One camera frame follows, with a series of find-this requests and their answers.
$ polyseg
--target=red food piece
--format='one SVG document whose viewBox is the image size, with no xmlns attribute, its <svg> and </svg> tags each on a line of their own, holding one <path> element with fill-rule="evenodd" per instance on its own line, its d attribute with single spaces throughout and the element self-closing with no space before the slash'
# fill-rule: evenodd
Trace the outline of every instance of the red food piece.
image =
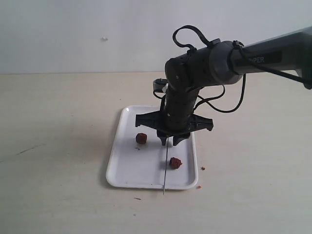
<svg viewBox="0 0 312 234">
<path fill-rule="evenodd" d="M 136 135 L 136 142 L 138 144 L 144 145 L 146 143 L 146 140 L 147 140 L 147 135 L 145 133 L 138 133 Z"/>
<path fill-rule="evenodd" d="M 169 163 L 170 167 L 172 169 L 178 169 L 181 165 L 182 165 L 182 162 L 180 159 L 176 158 L 176 157 L 172 157 L 170 159 L 170 163 Z"/>
</svg>

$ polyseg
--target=table surface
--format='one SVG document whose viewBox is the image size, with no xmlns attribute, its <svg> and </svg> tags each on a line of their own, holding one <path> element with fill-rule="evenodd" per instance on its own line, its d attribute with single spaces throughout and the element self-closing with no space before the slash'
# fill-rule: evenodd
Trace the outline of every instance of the table surface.
<svg viewBox="0 0 312 234">
<path fill-rule="evenodd" d="M 214 119 L 211 132 L 195 134 L 201 189 L 163 196 L 106 182 L 121 109 L 159 105 L 160 77 L 0 76 L 1 233 L 310 234 L 312 91 L 281 77 L 247 76 L 235 113 L 196 111 Z M 240 87 L 227 86 L 215 105 L 233 108 Z"/>
</svg>

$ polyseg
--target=needle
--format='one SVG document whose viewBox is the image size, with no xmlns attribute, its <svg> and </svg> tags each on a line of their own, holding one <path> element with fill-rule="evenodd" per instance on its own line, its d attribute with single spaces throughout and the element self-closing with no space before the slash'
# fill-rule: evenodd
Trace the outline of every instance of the needle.
<svg viewBox="0 0 312 234">
<path fill-rule="evenodd" d="M 164 190 L 162 191 L 162 194 L 163 194 L 163 195 L 165 195 L 165 189 L 166 189 L 166 174 L 167 174 L 167 162 L 168 162 L 168 144 L 169 144 L 169 138 L 167 138 L 166 167 L 165 167 L 165 177 L 164 177 Z"/>
</svg>

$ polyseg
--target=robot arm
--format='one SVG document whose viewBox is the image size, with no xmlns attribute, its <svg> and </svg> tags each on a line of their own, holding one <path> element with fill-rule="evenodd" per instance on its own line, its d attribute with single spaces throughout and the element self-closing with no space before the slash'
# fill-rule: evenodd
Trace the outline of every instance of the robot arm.
<svg viewBox="0 0 312 234">
<path fill-rule="evenodd" d="M 176 34 L 183 28 L 195 31 L 207 47 L 197 50 L 190 44 L 177 42 Z M 190 25 L 176 30 L 173 39 L 179 47 L 190 50 L 166 62 L 167 80 L 155 81 L 157 90 L 168 83 L 160 110 L 136 116 L 136 127 L 142 124 L 156 129 L 162 145 L 168 137 L 174 137 L 173 143 L 177 145 L 187 139 L 190 132 L 212 130 L 212 119 L 194 114 L 194 105 L 203 87 L 234 84 L 246 73 L 267 71 L 312 88 L 312 27 L 246 47 L 233 41 L 207 41 Z M 300 77 L 278 73 L 283 70 L 296 70 Z"/>
</svg>

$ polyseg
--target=white wall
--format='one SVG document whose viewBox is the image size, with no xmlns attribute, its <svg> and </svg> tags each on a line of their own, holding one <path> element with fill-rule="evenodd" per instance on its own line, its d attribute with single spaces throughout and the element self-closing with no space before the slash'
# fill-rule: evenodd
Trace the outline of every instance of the white wall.
<svg viewBox="0 0 312 234">
<path fill-rule="evenodd" d="M 180 26 L 249 44 L 310 26 L 311 9 L 311 0 L 2 0 L 0 73 L 160 71 L 185 52 L 172 42 Z M 191 31 L 178 38 L 202 47 Z"/>
</svg>

